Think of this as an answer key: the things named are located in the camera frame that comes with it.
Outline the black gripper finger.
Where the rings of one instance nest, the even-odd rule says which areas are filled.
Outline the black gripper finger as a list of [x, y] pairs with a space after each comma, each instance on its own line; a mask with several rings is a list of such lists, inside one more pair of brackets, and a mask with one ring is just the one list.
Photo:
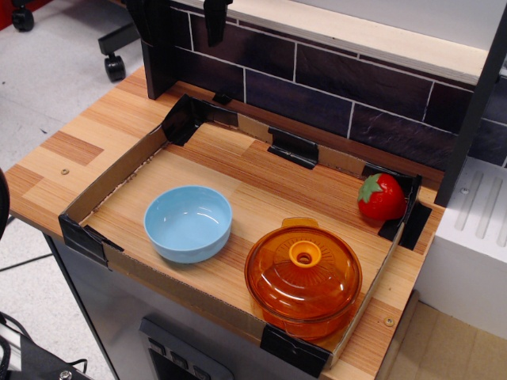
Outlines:
[[138, 30], [141, 40], [145, 44], [151, 44], [152, 35], [147, 18], [147, 2], [143, 0], [125, 0], [124, 3]]
[[232, 3], [232, 0], [204, 1], [204, 18], [209, 47], [215, 47], [223, 41], [227, 9]]

